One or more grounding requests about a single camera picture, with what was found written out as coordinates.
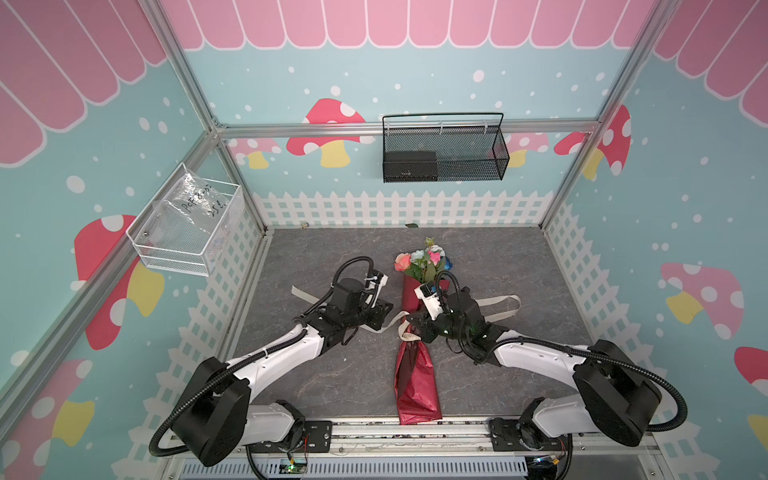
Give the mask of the light blue fake flower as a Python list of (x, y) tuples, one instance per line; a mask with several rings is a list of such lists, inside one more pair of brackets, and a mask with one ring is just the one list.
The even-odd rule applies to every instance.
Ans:
[[(437, 251), (442, 255), (442, 260), (438, 266), (433, 265), (430, 261), (429, 251)], [(427, 237), (425, 239), (425, 246), (422, 249), (415, 250), (409, 254), (411, 255), (412, 264), (404, 273), (420, 283), (432, 282), (441, 271), (448, 271), (444, 269), (444, 258), (448, 258), (448, 256), (445, 250), (433, 238)]]

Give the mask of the small pink fake rose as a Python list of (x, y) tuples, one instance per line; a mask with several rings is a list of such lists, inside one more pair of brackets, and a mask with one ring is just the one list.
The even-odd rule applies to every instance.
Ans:
[(428, 252), (429, 259), (432, 262), (433, 265), (438, 266), (442, 260), (442, 255), (437, 251), (429, 251)]

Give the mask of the pink orange fake rose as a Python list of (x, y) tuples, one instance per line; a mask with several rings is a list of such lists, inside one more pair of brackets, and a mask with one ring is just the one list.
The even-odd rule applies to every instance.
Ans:
[(411, 255), (409, 253), (401, 253), (395, 259), (394, 268), (399, 272), (406, 272), (412, 264)]

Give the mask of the dark red wrapping paper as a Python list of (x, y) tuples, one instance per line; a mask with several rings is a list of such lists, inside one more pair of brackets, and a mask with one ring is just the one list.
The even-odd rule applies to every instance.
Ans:
[(394, 393), (401, 425), (415, 425), (442, 418), (434, 364), (427, 345), (413, 331), (406, 317), (423, 306), (415, 289), (420, 282), (404, 277), (402, 311), (396, 317), (401, 344), (395, 365)]

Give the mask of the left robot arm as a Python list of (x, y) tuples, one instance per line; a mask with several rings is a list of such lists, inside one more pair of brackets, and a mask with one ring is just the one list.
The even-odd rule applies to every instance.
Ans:
[(239, 358), (202, 361), (152, 435), (149, 453), (158, 458), (191, 453), (210, 467), (239, 447), (292, 447), (301, 436), (304, 416), (286, 401), (257, 405), (256, 397), (294, 368), (347, 344), (359, 328), (382, 330), (393, 308), (380, 297), (386, 282), (379, 271), (363, 281), (336, 280), (287, 334)]

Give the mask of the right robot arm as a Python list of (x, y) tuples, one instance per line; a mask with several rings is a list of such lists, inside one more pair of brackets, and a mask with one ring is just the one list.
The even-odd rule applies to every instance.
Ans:
[(477, 365), (526, 370), (573, 389), (570, 396), (533, 399), (515, 420), (492, 419), (497, 451), (541, 451), (584, 433), (637, 447), (646, 433), (671, 431), (687, 420), (679, 390), (611, 341), (567, 345), (523, 335), (486, 319), (467, 287), (448, 293), (427, 283), (414, 294), (424, 306), (407, 320), (420, 340), (454, 340), (459, 353)]

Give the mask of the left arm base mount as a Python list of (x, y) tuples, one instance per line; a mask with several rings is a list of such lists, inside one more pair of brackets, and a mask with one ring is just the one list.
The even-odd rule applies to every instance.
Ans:
[(296, 421), (281, 441), (284, 452), (329, 453), (333, 423), (331, 421)]

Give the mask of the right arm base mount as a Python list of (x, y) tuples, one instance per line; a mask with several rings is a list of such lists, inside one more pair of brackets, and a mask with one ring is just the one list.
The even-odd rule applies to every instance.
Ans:
[(495, 417), (488, 426), (494, 452), (538, 451), (542, 448), (539, 432), (530, 423)]

